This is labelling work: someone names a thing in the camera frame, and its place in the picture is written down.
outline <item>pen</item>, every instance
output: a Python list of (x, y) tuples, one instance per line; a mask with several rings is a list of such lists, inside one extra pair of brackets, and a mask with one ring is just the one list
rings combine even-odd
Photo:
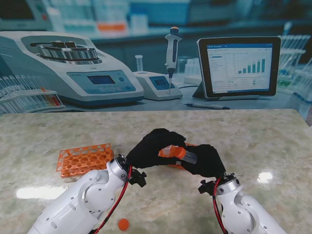
[(230, 109), (230, 107), (226, 107), (226, 106), (200, 104), (200, 103), (186, 103), (185, 105), (190, 106), (190, 107), (207, 108), (207, 109), (214, 109), (214, 110), (229, 110)]

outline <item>tablet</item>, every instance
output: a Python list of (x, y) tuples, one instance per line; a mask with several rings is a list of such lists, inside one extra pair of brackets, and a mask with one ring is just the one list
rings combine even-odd
[(280, 44), (279, 37), (198, 40), (205, 98), (274, 96)]

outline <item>black glove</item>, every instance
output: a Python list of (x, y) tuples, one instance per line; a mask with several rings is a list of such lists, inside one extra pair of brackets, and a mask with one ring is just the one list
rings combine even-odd
[(169, 145), (186, 148), (184, 141), (184, 136), (176, 132), (169, 132), (164, 128), (154, 129), (130, 151), (126, 158), (127, 164), (136, 168), (175, 164), (178, 158), (159, 157), (158, 153)]
[(187, 146), (186, 150), (197, 155), (197, 163), (181, 160), (181, 166), (193, 175), (223, 177), (225, 168), (217, 150), (211, 145)]

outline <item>white pipette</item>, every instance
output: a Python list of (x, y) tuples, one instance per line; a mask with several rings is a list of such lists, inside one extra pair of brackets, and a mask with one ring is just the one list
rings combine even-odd
[(176, 58), (177, 58), (177, 45), (179, 41), (183, 39), (183, 36), (179, 34), (178, 27), (172, 27), (170, 29), (170, 34), (165, 36), (165, 39), (168, 40), (168, 48), (167, 48), (167, 59), (166, 59), (166, 66), (169, 76), (169, 93), (171, 90), (171, 79), (173, 73), (176, 70)]

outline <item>tablet stand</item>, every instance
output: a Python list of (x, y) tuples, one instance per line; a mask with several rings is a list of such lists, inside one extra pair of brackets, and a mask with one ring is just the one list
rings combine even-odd
[(210, 97), (206, 98), (204, 95), (203, 82), (200, 83), (195, 93), (193, 94), (194, 98), (204, 99), (207, 101), (224, 101), (224, 100), (242, 100), (242, 99), (258, 99), (260, 95), (245, 95), (245, 96), (230, 96), (230, 97)]

